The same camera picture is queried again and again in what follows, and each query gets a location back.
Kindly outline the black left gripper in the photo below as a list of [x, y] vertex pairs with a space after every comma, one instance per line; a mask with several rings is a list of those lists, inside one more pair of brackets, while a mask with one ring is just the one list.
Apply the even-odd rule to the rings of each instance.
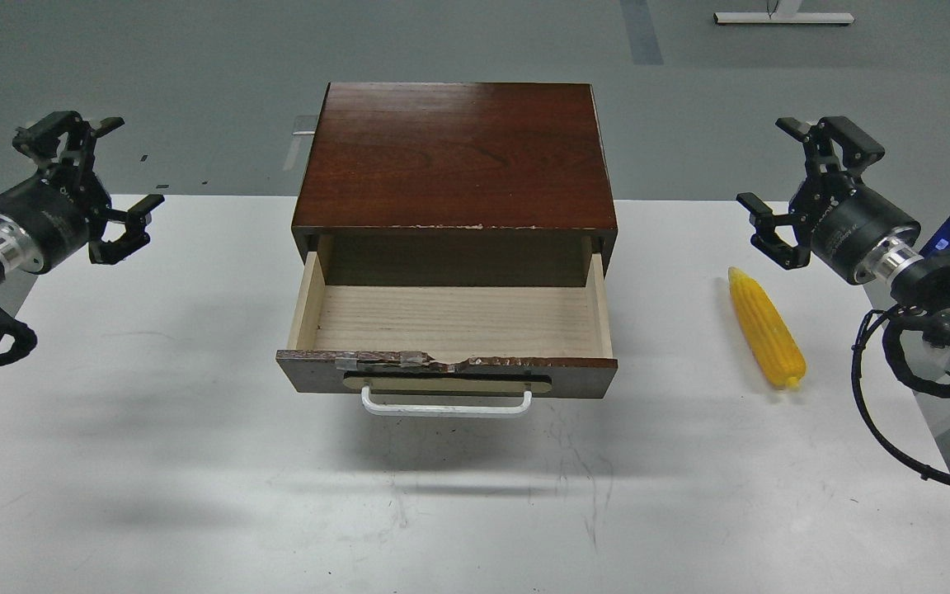
[[[165, 196], [151, 193], [126, 211], [111, 208], [93, 171], [97, 140], [122, 125], [119, 116], [91, 123], [76, 111], [56, 111], [16, 128], [12, 147], [36, 173], [0, 193], [0, 276], [15, 268], [49, 273], [83, 247], [91, 263], [115, 266], [147, 247], [151, 213]], [[112, 241], [103, 239], [108, 223], [124, 227]]]

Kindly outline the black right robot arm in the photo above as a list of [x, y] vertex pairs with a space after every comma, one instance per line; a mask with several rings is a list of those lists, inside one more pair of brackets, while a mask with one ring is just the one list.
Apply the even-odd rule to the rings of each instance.
[[749, 211], [750, 243], [784, 270], [819, 258], [849, 285], [885, 283], [892, 307], [871, 309], [852, 347], [854, 401], [887, 454], [924, 480], [950, 486], [950, 473], [917, 461], [882, 434], [861, 387], [864, 350], [882, 332], [895, 379], [917, 394], [950, 398], [950, 215], [916, 247], [919, 222], [863, 181], [868, 167], [885, 157], [882, 144], [844, 116], [815, 123], [781, 117], [775, 124], [802, 146], [804, 180], [783, 214], [754, 193], [736, 196]]

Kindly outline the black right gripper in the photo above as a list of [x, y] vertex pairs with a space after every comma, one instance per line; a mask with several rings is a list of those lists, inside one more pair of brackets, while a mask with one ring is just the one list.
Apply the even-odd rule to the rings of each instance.
[[[868, 187], [863, 173], [881, 161], [885, 147], [847, 116], [825, 116], [816, 123], [780, 117], [775, 121], [802, 144], [804, 180], [787, 214], [775, 214], [754, 193], [736, 202], [749, 211], [750, 243], [784, 270], [803, 268], [818, 256], [849, 285], [873, 278], [868, 256], [889, 237], [912, 244], [921, 225], [900, 207]], [[789, 227], [795, 244], [778, 233]]]

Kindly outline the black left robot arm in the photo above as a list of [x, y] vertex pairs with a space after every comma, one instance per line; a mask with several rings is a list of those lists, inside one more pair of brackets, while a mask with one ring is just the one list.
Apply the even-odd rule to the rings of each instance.
[[[114, 266], [147, 247], [163, 196], [117, 210], [94, 172], [96, 143], [123, 124], [119, 116], [91, 123], [56, 111], [16, 131], [12, 147], [36, 169], [0, 193], [0, 285], [17, 271], [49, 273], [82, 248], [91, 263]], [[37, 342], [33, 328], [0, 308], [0, 368], [28, 357]]]

